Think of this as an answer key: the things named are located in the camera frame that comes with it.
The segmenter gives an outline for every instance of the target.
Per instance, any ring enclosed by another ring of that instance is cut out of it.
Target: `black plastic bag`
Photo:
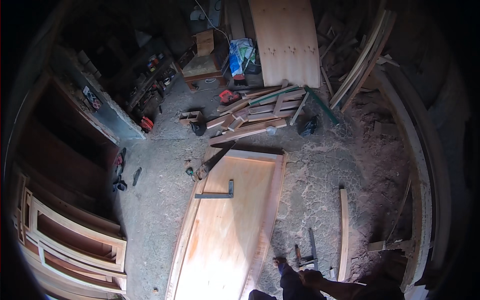
[[[196,136],[202,136],[207,130],[207,125],[202,122],[190,122],[190,126],[192,127],[192,130]]]
[[[299,128],[300,136],[307,136],[313,134],[315,129],[317,129],[317,116],[313,116],[308,122],[305,123],[302,127]]]

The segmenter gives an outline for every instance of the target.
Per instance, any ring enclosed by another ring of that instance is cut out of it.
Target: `person's arm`
[[[337,300],[352,300],[364,288],[356,283],[330,281],[314,270],[299,271],[303,285],[325,292]]]

